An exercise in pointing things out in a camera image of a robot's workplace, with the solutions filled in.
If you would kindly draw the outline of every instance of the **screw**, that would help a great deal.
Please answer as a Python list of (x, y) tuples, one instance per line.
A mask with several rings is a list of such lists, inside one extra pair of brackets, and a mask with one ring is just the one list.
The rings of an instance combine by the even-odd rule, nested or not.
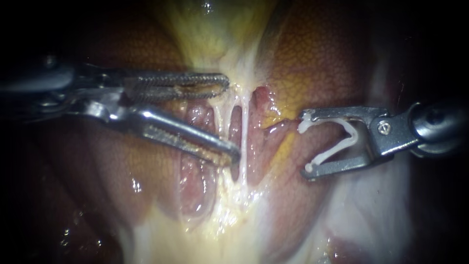
[(378, 132), (381, 135), (389, 135), (389, 133), (391, 132), (391, 124), (386, 121), (381, 121), (378, 124)]

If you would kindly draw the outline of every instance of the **forceps jaw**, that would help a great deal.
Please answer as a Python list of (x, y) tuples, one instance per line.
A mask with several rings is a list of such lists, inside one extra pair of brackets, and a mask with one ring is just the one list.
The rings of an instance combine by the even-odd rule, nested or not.
[[(87, 66), (95, 76), (100, 68)], [(228, 78), (219, 73), (152, 72), (137, 70), (103, 69), (103, 78), (118, 76), (111, 87), (81, 88), (75, 92), (77, 99), (67, 114), (85, 115), (100, 119), (107, 127), (164, 144), (191, 154), (215, 166), (230, 166), (240, 160), (239, 148), (230, 141), (206, 132), (180, 120), (159, 108), (146, 103), (172, 99), (202, 99), (225, 92)], [(132, 79), (129, 86), (120, 86), (124, 76)], [(84, 78), (82, 84), (88, 84)], [(133, 101), (122, 106), (122, 96)]]

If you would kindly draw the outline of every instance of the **surgical clip applier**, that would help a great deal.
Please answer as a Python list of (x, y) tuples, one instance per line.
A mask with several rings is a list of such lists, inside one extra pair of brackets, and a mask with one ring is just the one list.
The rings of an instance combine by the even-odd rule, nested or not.
[(416, 103), (396, 116), (382, 108), (344, 107), (306, 109), (299, 117), (311, 123), (335, 118), (359, 121), (368, 130), (360, 155), (314, 165), (312, 171), (301, 170), (308, 180), (379, 165), (408, 149), (418, 157), (446, 155), (461, 149), (469, 132), (467, 105), (456, 99), (427, 107)]

